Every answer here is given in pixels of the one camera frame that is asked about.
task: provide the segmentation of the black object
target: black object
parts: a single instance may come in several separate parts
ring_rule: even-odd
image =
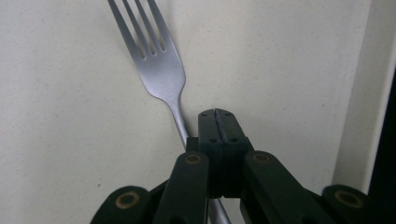
[[[396,219],[396,72],[375,158],[369,196],[375,206]]]
[[[198,124],[168,181],[116,190],[92,224],[206,223],[207,200],[221,196],[241,199],[246,223],[392,223],[356,189],[304,189],[275,156],[253,149],[232,113],[206,110]]]

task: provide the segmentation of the fork handle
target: fork handle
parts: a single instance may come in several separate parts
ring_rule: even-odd
[[[183,143],[183,147],[186,148],[187,138],[190,137],[189,129],[187,128],[186,123],[184,122],[183,114],[180,110],[180,105],[177,104],[168,104],[169,108],[172,111],[172,115],[175,119],[175,123],[177,126],[178,134],[180,135],[181,142]]]

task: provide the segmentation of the stainless steel fork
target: stainless steel fork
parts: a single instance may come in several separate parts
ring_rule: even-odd
[[[108,0],[108,3],[110,4],[122,37],[146,89],[151,95],[163,100],[169,106],[175,119],[181,141],[185,147],[187,138],[190,134],[184,122],[179,101],[186,77],[175,44],[173,43],[157,4],[154,0],[148,0],[152,16],[160,33],[159,38],[156,36],[139,0],[135,0],[137,9],[146,26],[148,37],[151,40],[151,48],[127,0],[123,0],[123,4],[125,5],[140,43],[139,48],[134,42],[128,26],[122,18],[114,0]],[[209,201],[209,216],[212,223],[231,223],[219,199]]]

